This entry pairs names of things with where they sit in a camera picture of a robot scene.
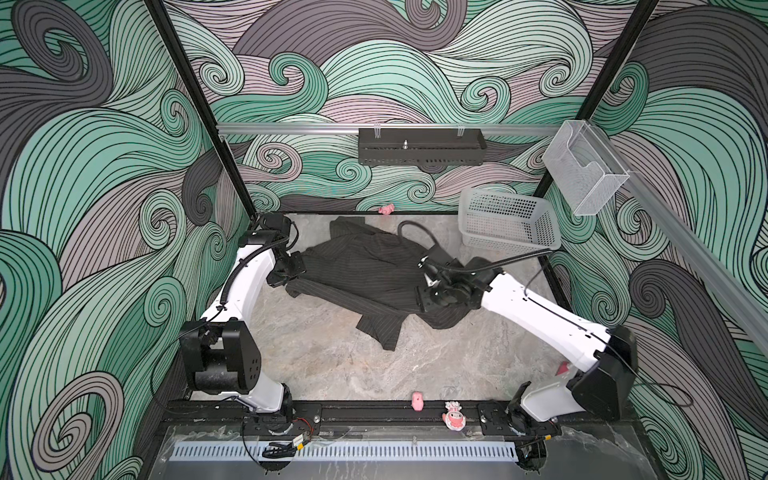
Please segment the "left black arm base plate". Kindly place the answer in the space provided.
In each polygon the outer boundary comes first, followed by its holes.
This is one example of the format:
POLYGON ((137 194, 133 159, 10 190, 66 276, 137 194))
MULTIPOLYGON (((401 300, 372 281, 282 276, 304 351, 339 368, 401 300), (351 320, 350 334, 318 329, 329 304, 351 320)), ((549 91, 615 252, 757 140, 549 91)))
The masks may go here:
POLYGON ((322 418, 322 404, 297 401, 292 404, 292 414, 249 413, 244 418, 242 430, 246 437, 287 438, 300 433, 314 436, 318 433, 322 418))

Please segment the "dark grey striped shirt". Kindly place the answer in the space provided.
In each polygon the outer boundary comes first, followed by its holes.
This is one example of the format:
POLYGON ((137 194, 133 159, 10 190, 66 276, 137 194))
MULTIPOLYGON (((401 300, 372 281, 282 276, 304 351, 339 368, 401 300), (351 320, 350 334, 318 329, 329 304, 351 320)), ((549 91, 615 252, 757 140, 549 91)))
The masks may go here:
POLYGON ((339 217, 329 231, 329 240, 302 252, 306 271, 285 285, 291 297, 309 295, 358 313, 356 328, 387 351, 396 349, 410 315, 446 330, 469 314, 470 308, 461 305, 422 311, 418 291, 427 287, 418 267, 426 253, 422 245, 361 217, 339 217))

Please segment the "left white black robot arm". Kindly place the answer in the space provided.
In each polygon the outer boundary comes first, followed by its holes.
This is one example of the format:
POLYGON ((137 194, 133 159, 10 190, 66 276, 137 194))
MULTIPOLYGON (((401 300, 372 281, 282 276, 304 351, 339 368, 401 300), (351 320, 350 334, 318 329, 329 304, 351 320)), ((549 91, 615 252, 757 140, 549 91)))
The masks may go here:
POLYGON ((179 351, 190 390, 233 400, 252 414, 293 421, 290 389, 262 372, 247 320, 265 285, 281 287, 306 272, 302 255, 291 251, 297 239, 295 223, 279 213, 261 215, 240 237, 219 294, 200 319, 181 327, 179 351))

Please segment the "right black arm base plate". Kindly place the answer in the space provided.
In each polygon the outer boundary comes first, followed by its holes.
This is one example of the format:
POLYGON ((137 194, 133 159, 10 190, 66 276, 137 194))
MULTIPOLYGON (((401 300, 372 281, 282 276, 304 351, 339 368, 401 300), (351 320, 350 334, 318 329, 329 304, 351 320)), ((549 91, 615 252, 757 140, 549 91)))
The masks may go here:
POLYGON ((478 404, 482 432, 486 436, 503 436, 515 440, 550 439, 559 436, 561 428, 552 421, 539 422, 519 406, 508 402, 485 401, 478 404))

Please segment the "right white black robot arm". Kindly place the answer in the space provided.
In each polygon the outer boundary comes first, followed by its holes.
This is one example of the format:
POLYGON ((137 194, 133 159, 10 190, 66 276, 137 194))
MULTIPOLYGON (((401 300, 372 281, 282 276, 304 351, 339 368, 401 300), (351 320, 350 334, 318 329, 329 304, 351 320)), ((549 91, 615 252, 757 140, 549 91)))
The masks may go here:
POLYGON ((464 267, 425 257, 419 267, 427 278, 427 287, 419 291, 423 310, 461 305, 490 311, 567 361, 565 372, 518 390, 511 401, 515 416, 535 423, 580 412, 608 422, 624 416, 638 368, 637 342, 628 328, 581 318, 482 258, 464 267))

